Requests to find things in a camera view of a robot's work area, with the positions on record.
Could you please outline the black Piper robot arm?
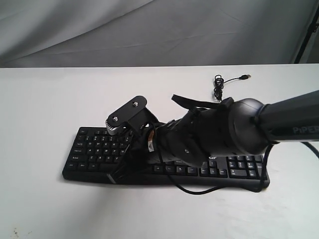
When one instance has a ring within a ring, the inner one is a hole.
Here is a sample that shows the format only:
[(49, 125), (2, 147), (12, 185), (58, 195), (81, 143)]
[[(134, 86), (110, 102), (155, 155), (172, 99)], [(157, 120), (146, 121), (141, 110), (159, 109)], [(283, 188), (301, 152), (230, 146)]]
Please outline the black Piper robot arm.
[(172, 100), (187, 110), (180, 119), (160, 122), (143, 96), (130, 99), (106, 119), (110, 135), (126, 130), (133, 135), (108, 174), (112, 183), (152, 164), (180, 160), (200, 167), (209, 156), (268, 156), (274, 144), (319, 138), (316, 91), (267, 105), (251, 98), (212, 103), (173, 95)]

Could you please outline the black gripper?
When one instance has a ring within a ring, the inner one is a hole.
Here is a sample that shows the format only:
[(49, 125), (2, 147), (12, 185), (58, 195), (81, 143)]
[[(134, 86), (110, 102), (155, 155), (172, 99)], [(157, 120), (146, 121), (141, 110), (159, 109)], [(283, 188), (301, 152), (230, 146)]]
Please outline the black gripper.
[[(143, 171), (150, 167), (151, 164), (160, 164), (159, 153), (157, 151), (156, 134), (154, 132), (156, 124), (149, 124), (148, 127), (143, 126), (139, 133), (133, 134), (131, 145), (120, 158), (117, 166), (107, 174), (112, 184), (119, 184), (130, 175)], [(150, 151), (148, 146), (149, 135), (153, 149)]]

